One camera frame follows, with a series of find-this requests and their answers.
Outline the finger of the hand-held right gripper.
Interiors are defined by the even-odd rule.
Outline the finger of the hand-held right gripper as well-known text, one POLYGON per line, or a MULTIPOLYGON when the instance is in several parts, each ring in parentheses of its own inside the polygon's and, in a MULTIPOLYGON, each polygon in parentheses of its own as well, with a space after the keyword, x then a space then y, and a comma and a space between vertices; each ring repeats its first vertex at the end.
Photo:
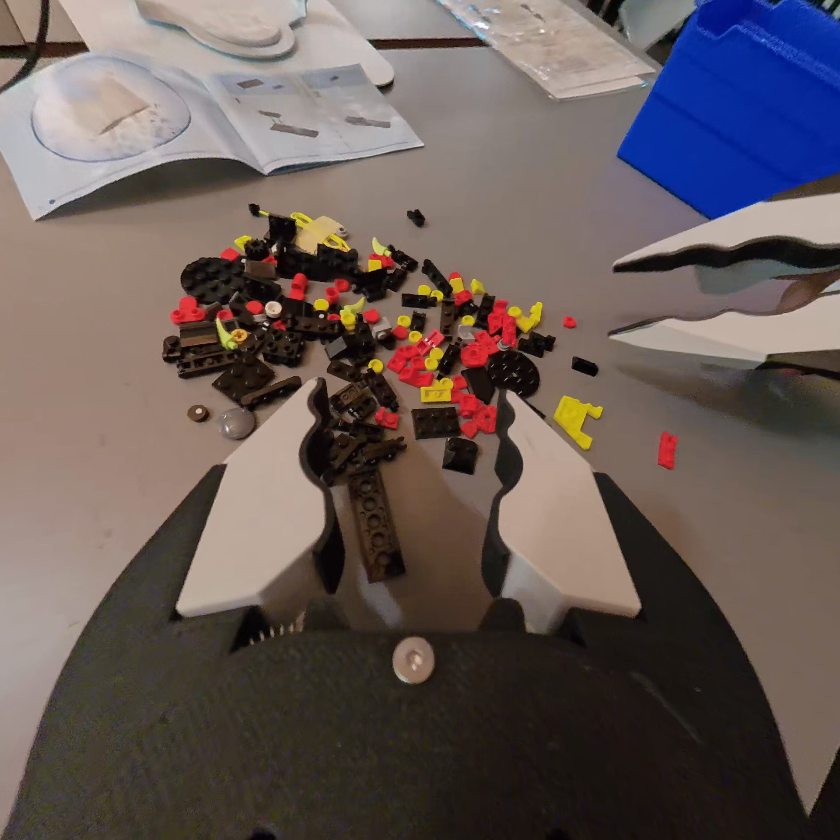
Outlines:
POLYGON ((608 338, 640 350, 678 354, 732 369, 839 373, 839 293, 828 289, 802 308, 774 314, 725 311, 708 319, 638 322, 608 338))
POLYGON ((786 192, 625 255, 613 271, 772 261, 801 272, 837 267, 838 259, 839 193, 786 192))

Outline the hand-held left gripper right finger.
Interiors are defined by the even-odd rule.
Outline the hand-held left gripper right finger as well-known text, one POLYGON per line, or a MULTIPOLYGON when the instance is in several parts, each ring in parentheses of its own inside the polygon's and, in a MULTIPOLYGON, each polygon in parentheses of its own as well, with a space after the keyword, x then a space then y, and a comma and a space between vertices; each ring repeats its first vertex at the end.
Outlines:
POLYGON ((574 609, 636 618, 642 604, 592 468, 512 391, 497 404, 500 488, 490 505, 482 579, 519 604, 532 634, 574 609))

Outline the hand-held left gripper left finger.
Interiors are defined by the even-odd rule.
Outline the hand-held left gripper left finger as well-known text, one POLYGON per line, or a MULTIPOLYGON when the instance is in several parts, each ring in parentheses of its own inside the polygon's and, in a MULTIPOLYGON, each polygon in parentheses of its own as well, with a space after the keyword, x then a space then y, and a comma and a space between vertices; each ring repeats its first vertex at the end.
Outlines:
POLYGON ((178 613, 256 606, 268 618, 296 618, 336 592, 345 548, 322 480, 330 417, 327 384, 311 378, 226 458, 178 613))

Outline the pile of mixed lego pieces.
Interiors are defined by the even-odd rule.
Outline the pile of mixed lego pieces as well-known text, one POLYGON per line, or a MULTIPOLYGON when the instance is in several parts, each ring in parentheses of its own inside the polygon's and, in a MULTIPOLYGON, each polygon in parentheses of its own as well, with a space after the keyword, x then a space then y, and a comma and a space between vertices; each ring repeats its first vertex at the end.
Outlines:
POLYGON ((296 369, 322 350, 326 374, 343 385, 329 395, 318 471, 333 485, 392 461, 406 449, 395 436, 403 409, 387 377, 416 389, 409 411, 415 440, 442 438, 444 468, 471 474, 478 434, 496 431, 496 398, 533 396, 541 379, 536 360, 553 351, 554 336, 538 331, 542 303, 522 311, 443 274, 429 259, 371 242, 363 257, 348 231, 328 216, 270 213, 261 237, 238 238, 218 256, 182 270, 184 296, 171 313, 173 335, 161 357, 181 380, 212 377, 212 387, 236 406, 228 416, 250 434, 256 409, 302 387, 296 369))

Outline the yellow lego wedge plate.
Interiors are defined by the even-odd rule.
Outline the yellow lego wedge plate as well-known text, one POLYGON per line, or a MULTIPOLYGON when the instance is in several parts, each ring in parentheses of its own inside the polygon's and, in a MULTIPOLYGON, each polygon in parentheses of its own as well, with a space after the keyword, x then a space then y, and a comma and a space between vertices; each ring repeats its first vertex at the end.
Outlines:
POLYGON ((572 396, 563 395, 554 410, 553 421, 584 451, 590 450, 593 438, 583 426, 588 417, 599 419, 603 406, 582 402, 572 396))

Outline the long black lego plate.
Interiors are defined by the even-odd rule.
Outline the long black lego plate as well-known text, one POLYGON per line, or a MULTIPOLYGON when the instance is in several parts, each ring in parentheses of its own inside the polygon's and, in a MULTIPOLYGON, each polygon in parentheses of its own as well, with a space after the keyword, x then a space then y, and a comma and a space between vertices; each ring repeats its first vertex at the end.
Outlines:
POLYGON ((379 468, 354 473, 348 490, 367 581, 376 584, 403 575, 403 553, 379 468))

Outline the blue plastic bin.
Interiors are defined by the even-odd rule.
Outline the blue plastic bin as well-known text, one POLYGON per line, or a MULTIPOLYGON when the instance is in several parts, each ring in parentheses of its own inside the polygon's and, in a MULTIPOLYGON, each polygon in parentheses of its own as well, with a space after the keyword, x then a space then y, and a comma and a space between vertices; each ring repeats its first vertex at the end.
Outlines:
POLYGON ((839 24, 807 2, 703 2, 617 157, 705 217, 839 170, 839 24))

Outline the clear plastic bag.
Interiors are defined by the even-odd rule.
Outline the clear plastic bag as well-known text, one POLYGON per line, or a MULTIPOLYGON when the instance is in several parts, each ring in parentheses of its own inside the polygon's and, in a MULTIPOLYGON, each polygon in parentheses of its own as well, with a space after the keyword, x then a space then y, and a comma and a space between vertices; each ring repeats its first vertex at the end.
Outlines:
POLYGON ((645 88, 659 65, 578 2, 440 1, 552 99, 645 88))

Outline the open instruction booklet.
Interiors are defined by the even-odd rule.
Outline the open instruction booklet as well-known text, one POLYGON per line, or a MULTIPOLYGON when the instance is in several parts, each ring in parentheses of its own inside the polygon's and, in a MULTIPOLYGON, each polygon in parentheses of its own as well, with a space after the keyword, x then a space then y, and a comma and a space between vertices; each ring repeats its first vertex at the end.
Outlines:
POLYGON ((2 157, 37 221, 183 161, 262 175, 424 146, 359 65, 195 77, 139 56, 62 59, 2 93, 2 157))

